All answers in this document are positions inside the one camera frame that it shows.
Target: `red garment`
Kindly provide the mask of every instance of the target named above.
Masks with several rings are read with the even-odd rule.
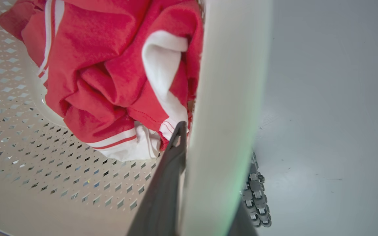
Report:
[[[75,136],[94,148],[112,149],[136,138],[136,120],[170,139],[183,120],[182,108],[186,121],[191,116],[187,102],[198,86],[203,28],[197,2],[44,2],[18,0],[0,16],[0,25],[24,42],[41,68],[47,105]],[[169,43],[158,46],[162,40]],[[159,67],[165,70],[157,70],[154,58],[164,59]],[[179,61],[168,63],[171,58]],[[153,81],[163,84],[162,75],[173,71],[168,91],[159,91]],[[180,104],[170,105],[173,100]],[[169,111],[177,106],[182,108],[174,118]]]

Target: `perforated plastic surface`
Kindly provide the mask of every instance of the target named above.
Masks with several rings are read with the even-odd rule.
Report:
[[[0,1],[0,14],[14,2]],[[67,128],[48,121],[32,99],[30,80],[36,78],[25,70],[23,50],[0,27],[0,188],[48,205],[87,208],[99,218],[113,214],[130,224],[156,161],[107,159]]]

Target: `gray surface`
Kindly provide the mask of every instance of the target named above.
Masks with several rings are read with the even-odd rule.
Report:
[[[378,235],[378,1],[274,2],[261,236]]]

